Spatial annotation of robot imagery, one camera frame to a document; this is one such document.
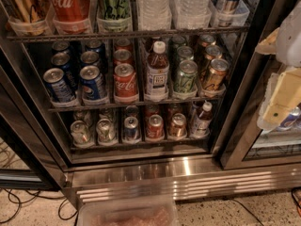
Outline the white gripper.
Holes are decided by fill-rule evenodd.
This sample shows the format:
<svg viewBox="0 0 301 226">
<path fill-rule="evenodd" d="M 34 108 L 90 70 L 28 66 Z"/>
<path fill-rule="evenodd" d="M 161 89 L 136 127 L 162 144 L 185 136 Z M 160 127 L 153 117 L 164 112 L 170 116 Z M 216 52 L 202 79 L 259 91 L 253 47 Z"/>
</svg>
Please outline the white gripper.
<svg viewBox="0 0 301 226">
<path fill-rule="evenodd" d="M 255 51 L 276 54 L 279 62 L 292 66 L 283 73 L 272 73 L 268 80 L 257 125 L 262 130 L 272 130 L 301 103 L 301 1 L 280 28 L 257 44 Z"/>
</svg>

